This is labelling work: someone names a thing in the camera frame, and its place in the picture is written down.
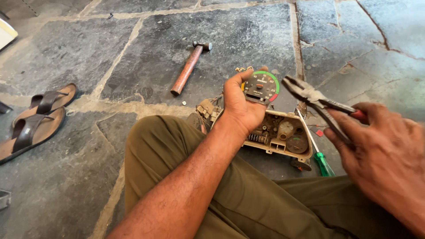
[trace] black strap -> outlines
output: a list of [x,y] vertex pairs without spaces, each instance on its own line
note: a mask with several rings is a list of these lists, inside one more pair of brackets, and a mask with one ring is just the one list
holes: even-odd
[[36,114],[46,114],[52,110],[53,103],[59,95],[69,95],[66,92],[46,91],[44,94],[37,94],[31,98],[31,108],[38,106]]
[[16,122],[12,134],[12,139],[16,138],[12,153],[32,145],[34,133],[44,118],[54,120],[51,116],[35,114]]

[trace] hammer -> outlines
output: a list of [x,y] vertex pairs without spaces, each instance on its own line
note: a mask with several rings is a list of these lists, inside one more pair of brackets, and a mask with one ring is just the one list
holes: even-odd
[[176,82],[174,83],[173,88],[171,89],[171,93],[175,96],[180,95],[181,91],[183,90],[183,87],[186,84],[187,78],[189,77],[190,73],[193,70],[193,67],[198,61],[198,58],[201,55],[202,50],[211,51],[211,49],[213,48],[213,44],[212,43],[202,44],[197,41],[194,41],[193,47],[195,47],[195,50],[193,50],[192,54],[190,55],[189,59],[186,62],[186,65],[184,65],[183,71],[181,72],[180,76],[177,78]]

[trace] brown sandal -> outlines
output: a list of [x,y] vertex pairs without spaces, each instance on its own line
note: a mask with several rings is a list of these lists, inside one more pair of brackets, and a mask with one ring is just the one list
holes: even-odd
[[12,138],[0,143],[0,165],[53,137],[62,126],[66,111],[62,106],[50,115],[35,114],[19,119]]
[[12,128],[20,119],[27,118],[35,114],[50,114],[59,107],[68,106],[77,97],[78,88],[75,84],[67,84],[57,91],[46,91],[44,94],[34,95],[31,98],[31,105],[18,115],[12,122]]

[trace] hairy forearm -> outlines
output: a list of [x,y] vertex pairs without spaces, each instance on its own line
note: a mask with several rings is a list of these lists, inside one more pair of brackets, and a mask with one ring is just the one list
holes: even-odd
[[189,158],[149,191],[109,238],[193,238],[246,137],[234,124],[223,114]]

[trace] hammer head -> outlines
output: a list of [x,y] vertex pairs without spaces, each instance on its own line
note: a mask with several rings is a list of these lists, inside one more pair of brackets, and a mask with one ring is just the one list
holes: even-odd
[[199,43],[198,41],[194,41],[193,42],[193,47],[197,47],[197,46],[202,46],[202,48],[206,51],[211,51],[211,49],[213,48],[213,44],[212,43]]

